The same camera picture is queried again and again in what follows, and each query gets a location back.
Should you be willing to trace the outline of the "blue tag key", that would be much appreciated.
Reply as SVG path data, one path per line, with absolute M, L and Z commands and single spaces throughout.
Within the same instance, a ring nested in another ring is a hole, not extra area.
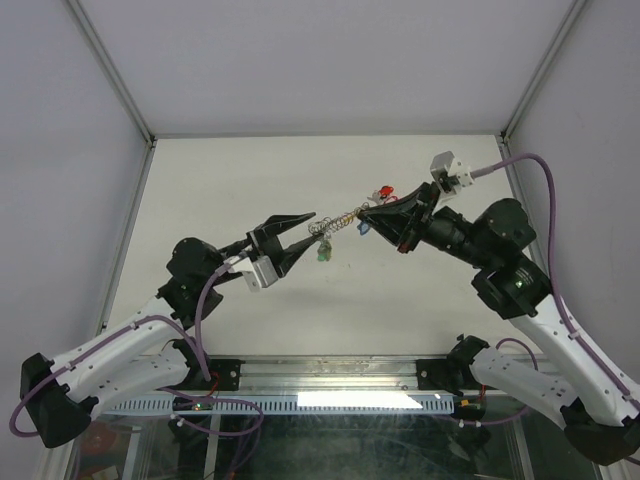
M 361 222 L 358 226 L 357 226 L 358 232 L 361 236 L 366 235 L 369 230 L 370 230 L 370 226 L 365 223 L 365 222 Z

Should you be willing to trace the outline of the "green tag key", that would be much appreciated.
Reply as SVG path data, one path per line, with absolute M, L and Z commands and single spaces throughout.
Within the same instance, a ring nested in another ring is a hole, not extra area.
M 329 239 L 322 239 L 317 249 L 317 261 L 329 262 L 332 257 L 332 245 Z

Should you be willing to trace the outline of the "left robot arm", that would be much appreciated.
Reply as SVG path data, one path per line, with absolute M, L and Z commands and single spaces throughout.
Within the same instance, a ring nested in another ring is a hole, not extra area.
M 202 322 L 223 300 L 216 286 L 242 279 L 258 292 L 284 278 L 321 236 L 288 247 L 279 237 L 313 216 L 272 215 L 222 248 L 195 237 L 180 240 L 167 264 L 168 281 L 127 321 L 63 354 L 35 353 L 23 361 L 11 433 L 54 449 L 132 397 L 180 383 L 204 385 L 211 370 Z

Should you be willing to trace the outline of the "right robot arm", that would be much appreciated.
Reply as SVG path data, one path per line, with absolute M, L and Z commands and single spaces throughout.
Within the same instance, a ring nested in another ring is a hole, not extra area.
M 639 449 L 639 386 L 614 366 L 555 298 L 550 278 L 523 252 L 536 237 L 521 204 L 492 203 L 474 222 L 437 205 L 440 190 L 424 183 L 359 220 L 408 254 L 424 242 L 476 269 L 480 300 L 509 321 L 552 362 L 557 376 L 512 362 L 468 337 L 447 356 L 452 383 L 484 384 L 515 397 L 558 426 L 588 460 L 611 465 Z

